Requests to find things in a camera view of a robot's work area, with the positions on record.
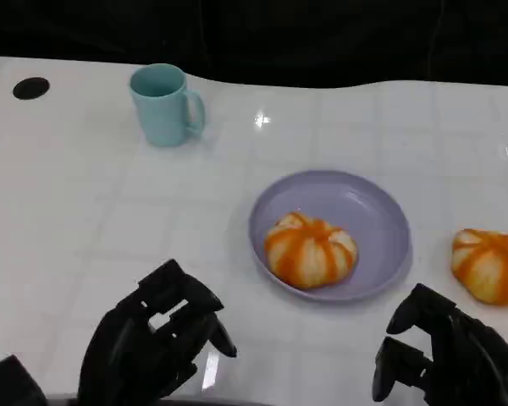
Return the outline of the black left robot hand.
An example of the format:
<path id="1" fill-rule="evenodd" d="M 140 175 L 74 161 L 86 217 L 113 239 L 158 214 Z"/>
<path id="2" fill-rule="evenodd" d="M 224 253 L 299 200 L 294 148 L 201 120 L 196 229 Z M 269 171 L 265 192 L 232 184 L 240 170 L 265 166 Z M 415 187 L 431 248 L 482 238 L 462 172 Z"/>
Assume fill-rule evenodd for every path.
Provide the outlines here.
<path id="1" fill-rule="evenodd" d="M 234 358 L 219 298 L 175 260 L 144 277 L 99 322 L 87 347 L 79 405 L 152 405 L 192 378 L 210 343 Z"/>

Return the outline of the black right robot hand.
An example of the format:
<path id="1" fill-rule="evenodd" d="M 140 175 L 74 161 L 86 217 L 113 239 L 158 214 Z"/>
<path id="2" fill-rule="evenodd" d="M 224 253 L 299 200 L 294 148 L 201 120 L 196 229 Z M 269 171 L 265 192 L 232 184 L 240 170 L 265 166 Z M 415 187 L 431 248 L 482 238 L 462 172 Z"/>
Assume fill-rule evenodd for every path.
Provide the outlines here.
<path id="1" fill-rule="evenodd" d="M 395 339 L 413 326 L 431 337 L 430 358 Z M 400 382 L 421 389 L 428 405 L 508 405 L 508 343 L 445 296 L 417 284 L 386 332 L 375 359 L 374 401 Z"/>

